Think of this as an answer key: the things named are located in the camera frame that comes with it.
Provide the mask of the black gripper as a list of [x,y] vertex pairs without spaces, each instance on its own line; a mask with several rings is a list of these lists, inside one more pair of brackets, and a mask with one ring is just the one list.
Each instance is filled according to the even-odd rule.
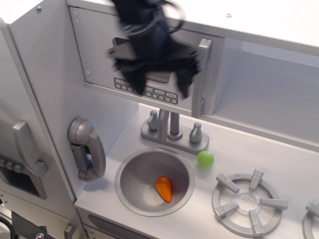
[[134,90],[143,95],[146,73],[175,72],[177,87],[183,98],[198,74],[197,51],[174,40],[171,35],[181,30],[182,24],[169,27],[165,23],[122,24],[127,39],[114,38],[108,55]]

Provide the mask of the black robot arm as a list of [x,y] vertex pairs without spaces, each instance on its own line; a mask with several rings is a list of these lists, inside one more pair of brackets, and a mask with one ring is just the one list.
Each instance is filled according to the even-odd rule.
[[109,50],[116,68],[139,95],[149,72],[174,72],[184,98],[199,72],[196,50],[171,37],[184,21],[169,28],[162,6],[166,0],[115,0],[121,30],[128,37]]

